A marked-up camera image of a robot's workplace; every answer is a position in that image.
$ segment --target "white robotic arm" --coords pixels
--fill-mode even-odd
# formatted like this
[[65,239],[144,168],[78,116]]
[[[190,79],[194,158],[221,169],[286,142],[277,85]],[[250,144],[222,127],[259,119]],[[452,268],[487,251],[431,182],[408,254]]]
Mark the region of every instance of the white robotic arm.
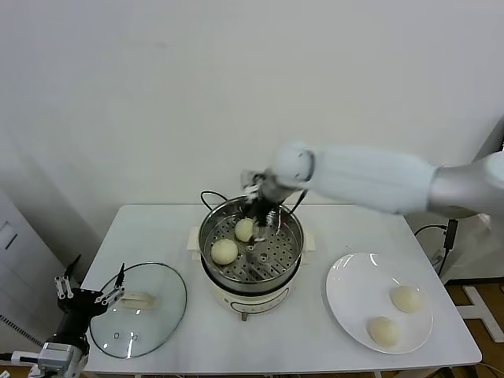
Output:
[[504,218],[503,152],[469,165],[436,167],[413,155],[363,146],[315,150],[289,143],[265,173],[259,192],[271,203],[310,189],[385,213]]

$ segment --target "glass lid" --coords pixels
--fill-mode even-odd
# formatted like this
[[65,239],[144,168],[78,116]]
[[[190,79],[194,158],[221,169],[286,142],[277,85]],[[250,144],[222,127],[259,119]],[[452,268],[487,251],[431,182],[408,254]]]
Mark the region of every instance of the glass lid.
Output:
[[[116,277],[102,289],[111,291]],[[91,320],[91,337],[105,354],[135,358],[165,343],[182,320],[187,292],[180,274],[147,262],[124,270],[124,297]]]

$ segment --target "perforated steamer tray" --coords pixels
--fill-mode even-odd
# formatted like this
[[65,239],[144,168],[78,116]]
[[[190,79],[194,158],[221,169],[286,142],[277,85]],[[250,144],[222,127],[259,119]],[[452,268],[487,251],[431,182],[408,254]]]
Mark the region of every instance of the perforated steamer tray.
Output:
[[[198,235],[202,263],[211,278],[240,294],[276,290],[298,269],[304,244],[301,224],[281,206],[269,214],[264,242],[241,242],[235,237],[234,230],[236,223],[245,217],[242,213],[245,203],[246,197],[234,198],[207,215]],[[238,258],[229,265],[217,265],[212,261],[212,245],[218,239],[233,240],[238,246]]]

